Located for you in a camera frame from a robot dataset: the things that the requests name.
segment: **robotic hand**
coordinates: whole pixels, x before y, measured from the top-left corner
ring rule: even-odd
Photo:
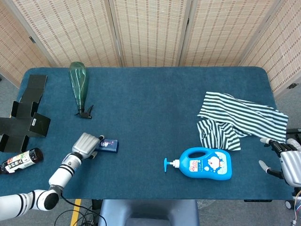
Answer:
[[[280,144],[271,139],[262,138],[260,141],[265,143],[266,146],[272,146],[272,150],[279,157],[282,170],[281,172],[273,170],[263,161],[259,160],[261,168],[270,175],[284,179],[288,185],[294,188],[294,192],[292,193],[293,201],[286,201],[288,203],[285,203],[287,207],[287,204],[292,206],[291,208],[288,207],[289,209],[294,208],[295,216],[291,222],[291,225],[294,226],[297,223],[297,216],[301,217],[301,151],[297,151],[293,145]]]
[[[58,203],[61,193],[69,182],[83,159],[94,158],[97,152],[95,148],[104,136],[96,138],[90,134],[83,133],[62,161],[61,166],[49,179],[50,188],[45,190],[34,190],[28,194],[14,194],[0,197],[0,221],[21,216],[28,210],[52,210]]]

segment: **teal felt surface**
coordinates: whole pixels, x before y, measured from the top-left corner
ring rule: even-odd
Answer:
[[[0,195],[48,189],[48,180],[83,132],[119,141],[119,151],[84,160],[64,190],[67,198],[93,199],[290,199],[291,188],[264,173],[258,160],[279,170],[273,151],[257,137],[241,139],[241,151],[230,152],[232,178],[193,179],[163,160],[178,159],[200,146],[197,114],[206,91],[275,107],[265,71],[258,67],[87,68],[86,109],[92,119],[74,116],[77,106],[68,68],[34,68],[29,74],[48,79],[38,113],[51,119],[46,138],[31,137],[44,161],[12,175],[0,175]],[[0,153],[0,161],[14,156]]]

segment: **gray chair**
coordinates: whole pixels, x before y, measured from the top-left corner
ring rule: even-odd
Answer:
[[[108,226],[199,226],[196,200],[104,200],[100,214]]]

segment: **table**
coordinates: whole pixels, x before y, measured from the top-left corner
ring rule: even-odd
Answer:
[[[284,181],[264,173],[258,160],[280,169],[277,156],[257,137],[241,139],[241,151],[230,152],[233,174],[227,181],[193,179],[178,169],[163,170],[163,160],[178,159],[200,146],[197,114],[206,91],[275,107],[266,72],[259,67],[87,68],[86,108],[91,120],[74,116],[77,107],[68,68],[33,68],[46,74],[38,113],[51,119],[46,138],[31,137],[44,161],[1,175],[0,195],[48,189],[48,179],[83,132],[119,141],[119,152],[99,153],[83,161],[64,190],[66,198],[83,199],[290,199]],[[0,160],[13,153],[0,153]]]

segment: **striped cloth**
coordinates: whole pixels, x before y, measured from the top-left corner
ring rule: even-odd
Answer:
[[[288,116],[254,102],[229,94],[206,92],[198,116],[203,147],[240,150],[240,137],[255,135],[285,142]]]

